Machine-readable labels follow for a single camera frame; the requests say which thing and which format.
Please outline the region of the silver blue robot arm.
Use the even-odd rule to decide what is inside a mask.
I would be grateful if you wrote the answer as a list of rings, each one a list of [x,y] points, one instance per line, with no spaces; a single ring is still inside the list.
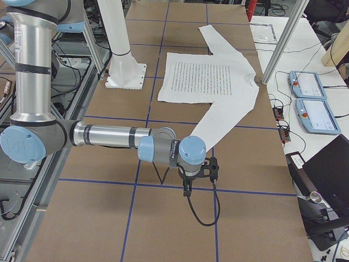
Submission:
[[[177,168],[183,194],[196,178],[218,180],[218,164],[207,158],[197,136],[178,140],[170,128],[99,126],[59,120],[51,113],[52,31],[83,32],[83,1],[6,1],[14,23],[16,111],[1,133],[1,148],[13,161],[29,164],[64,148],[98,145],[137,150],[140,160]]]

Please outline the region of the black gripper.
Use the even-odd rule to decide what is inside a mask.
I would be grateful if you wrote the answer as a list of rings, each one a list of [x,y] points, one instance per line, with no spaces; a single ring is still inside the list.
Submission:
[[[213,187],[216,187],[216,182],[218,180],[218,171],[218,161],[215,157],[206,157],[198,172],[193,176],[189,176],[189,172],[184,170],[183,167],[179,165],[178,174],[183,180],[183,196],[191,196],[191,185],[193,180],[195,180],[196,178],[209,178]]]

